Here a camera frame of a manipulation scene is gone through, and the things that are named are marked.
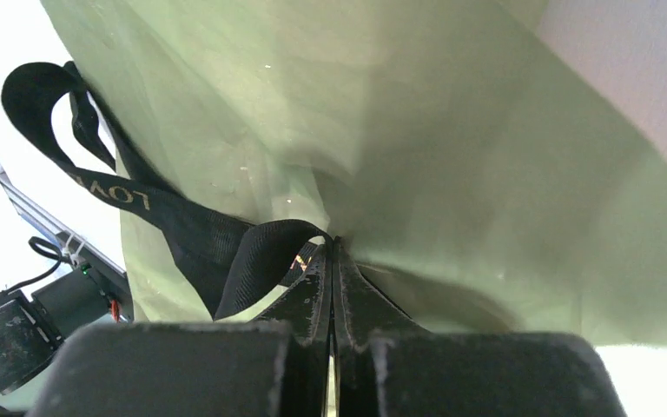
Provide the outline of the orange wrapping paper sheet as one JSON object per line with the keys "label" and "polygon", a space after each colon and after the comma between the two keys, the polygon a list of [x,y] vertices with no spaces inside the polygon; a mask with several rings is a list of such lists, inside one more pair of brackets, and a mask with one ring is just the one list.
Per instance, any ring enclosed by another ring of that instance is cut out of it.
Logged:
{"label": "orange wrapping paper sheet", "polygon": [[667,163],[533,1],[46,1],[150,168],[340,235],[432,328],[667,345]]}

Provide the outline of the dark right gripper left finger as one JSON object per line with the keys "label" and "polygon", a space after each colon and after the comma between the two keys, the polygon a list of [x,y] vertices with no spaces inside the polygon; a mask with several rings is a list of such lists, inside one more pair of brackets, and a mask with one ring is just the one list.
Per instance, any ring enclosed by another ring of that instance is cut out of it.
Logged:
{"label": "dark right gripper left finger", "polygon": [[331,252],[250,322],[80,328],[30,415],[325,415]]}

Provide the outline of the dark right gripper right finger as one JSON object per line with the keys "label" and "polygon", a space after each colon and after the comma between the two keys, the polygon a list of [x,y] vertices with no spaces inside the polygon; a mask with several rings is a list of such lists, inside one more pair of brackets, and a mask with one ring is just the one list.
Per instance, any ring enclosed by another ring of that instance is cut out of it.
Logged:
{"label": "dark right gripper right finger", "polygon": [[341,416],[622,416],[595,350],[562,333],[436,334],[332,245]]}

